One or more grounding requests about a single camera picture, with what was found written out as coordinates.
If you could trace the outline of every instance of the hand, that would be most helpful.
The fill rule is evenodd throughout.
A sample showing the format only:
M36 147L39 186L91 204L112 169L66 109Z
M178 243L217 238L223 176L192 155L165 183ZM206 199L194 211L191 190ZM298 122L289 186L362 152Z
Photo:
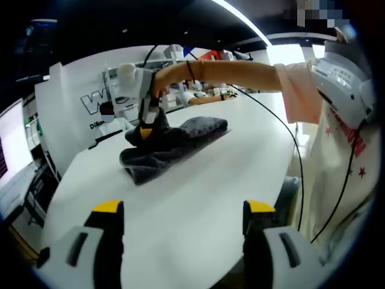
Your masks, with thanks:
M223 95L223 98L224 98L224 100L229 99L229 98L231 98L231 95L226 93L225 95Z
M161 97L162 95L167 94L168 86L173 83L173 78L171 76L175 68L174 65L171 65L167 69L162 69L155 73L151 91L153 96Z

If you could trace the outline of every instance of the desk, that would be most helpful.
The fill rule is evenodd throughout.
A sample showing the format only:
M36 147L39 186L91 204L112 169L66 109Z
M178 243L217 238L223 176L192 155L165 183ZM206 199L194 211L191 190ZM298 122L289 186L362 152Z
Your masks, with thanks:
M283 99L255 96L286 119ZM167 115L172 126L195 116L227 119L229 131L159 178L136 186L119 163L131 145L124 133L77 154L51 201L42 247L92 208L125 203L123 288L209 288L242 257L246 199L274 205L292 157L286 128L245 96L196 105Z
M28 194L32 184L42 172L36 172L34 163L30 163L0 189L0 213L5 224L11 225L23 212L28 210L33 219L43 227L45 212L37 203L35 196Z

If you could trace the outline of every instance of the forearm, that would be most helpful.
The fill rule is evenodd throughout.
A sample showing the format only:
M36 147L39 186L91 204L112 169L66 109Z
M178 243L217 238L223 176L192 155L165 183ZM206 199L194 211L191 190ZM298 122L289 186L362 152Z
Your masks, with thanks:
M221 101L221 96L210 96L208 98L192 98L189 104L209 104L210 102Z
M243 87L277 91L280 81L274 66L249 61L190 61L194 78L206 82L225 82ZM173 82L192 79L186 63L164 69Z

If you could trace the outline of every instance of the white t-shirt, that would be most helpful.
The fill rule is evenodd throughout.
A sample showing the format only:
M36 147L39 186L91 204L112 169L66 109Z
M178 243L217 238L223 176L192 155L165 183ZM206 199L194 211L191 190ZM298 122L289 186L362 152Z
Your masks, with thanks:
M204 88L207 88L207 87L218 87L218 88L226 88L226 83L205 83L204 84Z
M185 92L183 92L183 99L186 104L188 104L190 99L196 98L197 96L199 96L198 98L205 98L207 97L207 94L204 92L196 92L195 90L186 90Z
M309 161L304 164L304 211L301 233L310 241L330 217L342 191L355 130L350 129L319 95L311 75L312 62L284 66L276 64L282 85L288 122L318 124ZM328 226L316 239L320 247L337 225L374 189L380 172L379 127L364 126L357 140L346 188ZM300 218L301 189L297 193L293 225Z
M105 122L97 128L96 138L102 137L103 135L110 134L119 130L132 129L134 126L130 124L125 118L118 117L112 122Z

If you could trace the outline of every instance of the towel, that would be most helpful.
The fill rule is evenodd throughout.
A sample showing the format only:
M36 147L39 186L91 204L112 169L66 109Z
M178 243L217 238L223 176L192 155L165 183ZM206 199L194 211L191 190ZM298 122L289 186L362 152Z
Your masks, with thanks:
M194 117L178 128L171 128L162 109L152 133L142 140L137 126L125 135L135 148L120 153L122 166L136 185L143 184L166 171L173 163L223 135L227 121L216 117Z

